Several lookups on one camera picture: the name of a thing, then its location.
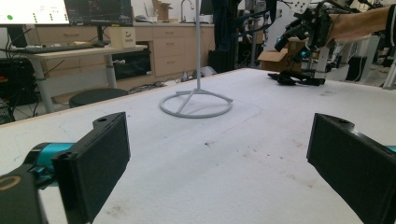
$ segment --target screen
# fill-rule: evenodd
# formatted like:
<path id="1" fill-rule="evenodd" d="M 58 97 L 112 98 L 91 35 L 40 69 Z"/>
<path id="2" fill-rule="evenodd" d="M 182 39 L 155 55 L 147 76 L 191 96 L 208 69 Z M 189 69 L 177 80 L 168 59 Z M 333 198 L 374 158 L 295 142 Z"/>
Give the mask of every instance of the screen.
<path id="1" fill-rule="evenodd" d="M 201 0 L 200 15 L 213 15 L 212 0 Z"/>
<path id="2" fill-rule="evenodd" d="M 64 0 L 76 25 L 132 26 L 131 0 Z"/>
<path id="3" fill-rule="evenodd" d="M 0 7 L 0 24 L 68 24 L 64 0 L 11 0 Z"/>

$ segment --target metal pole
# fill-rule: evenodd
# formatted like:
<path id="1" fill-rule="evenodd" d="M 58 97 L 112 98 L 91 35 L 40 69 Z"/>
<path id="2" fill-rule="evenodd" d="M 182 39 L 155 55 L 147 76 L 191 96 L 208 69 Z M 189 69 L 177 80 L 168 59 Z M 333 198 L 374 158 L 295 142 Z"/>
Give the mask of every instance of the metal pole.
<path id="1" fill-rule="evenodd" d="M 201 22 L 199 0 L 195 0 L 195 32 L 197 38 L 197 90 L 201 89 Z"/>
<path id="2" fill-rule="evenodd" d="M 253 30 L 257 30 L 259 28 L 259 20 L 260 18 L 254 18 L 253 22 Z M 251 52 L 250 52 L 250 67 L 256 66 L 256 45 L 257 45 L 257 32 L 253 33 L 253 41 L 251 43 Z"/>

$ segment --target drawer handle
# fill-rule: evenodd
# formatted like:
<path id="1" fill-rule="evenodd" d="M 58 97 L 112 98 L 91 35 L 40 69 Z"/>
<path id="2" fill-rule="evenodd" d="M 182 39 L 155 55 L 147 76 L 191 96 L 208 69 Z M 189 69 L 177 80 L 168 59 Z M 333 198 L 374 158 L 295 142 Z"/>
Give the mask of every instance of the drawer handle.
<path id="1" fill-rule="evenodd" d="M 79 33 L 64 33 L 65 36 L 78 36 Z"/>

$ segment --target robotic hand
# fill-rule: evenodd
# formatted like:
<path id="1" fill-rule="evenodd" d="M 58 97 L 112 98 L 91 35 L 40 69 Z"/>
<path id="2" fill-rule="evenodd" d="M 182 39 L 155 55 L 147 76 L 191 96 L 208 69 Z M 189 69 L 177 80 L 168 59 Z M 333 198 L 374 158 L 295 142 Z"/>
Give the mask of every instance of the robotic hand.
<path id="1" fill-rule="evenodd" d="M 293 60 L 300 63 L 303 58 L 309 57 L 314 51 L 326 46 L 327 36 L 332 24 L 329 16 L 329 8 L 325 3 L 330 3 L 336 7 L 337 10 L 343 13 L 350 13 L 352 9 L 342 7 L 332 0 L 323 0 L 318 3 L 315 8 L 309 8 L 311 0 L 293 1 L 290 9 L 294 12 L 294 17 L 297 20 L 286 26 L 285 33 L 276 41 L 275 49 L 281 51 L 289 42 L 289 38 L 297 36 L 300 40 L 308 38 L 305 48 L 302 48 Z M 334 41 L 329 42 L 328 48 L 332 48 Z"/>

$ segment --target stool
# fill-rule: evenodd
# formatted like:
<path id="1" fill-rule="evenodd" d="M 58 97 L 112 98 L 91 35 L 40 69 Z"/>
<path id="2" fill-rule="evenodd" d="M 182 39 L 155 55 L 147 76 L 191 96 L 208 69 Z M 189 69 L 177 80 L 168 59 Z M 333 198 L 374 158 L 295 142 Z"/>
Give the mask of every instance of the stool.
<path id="1" fill-rule="evenodd" d="M 128 91 L 120 89 L 97 89 L 84 91 L 70 98 L 69 107 L 73 108 L 82 105 L 89 105 L 126 95 L 128 95 Z"/>

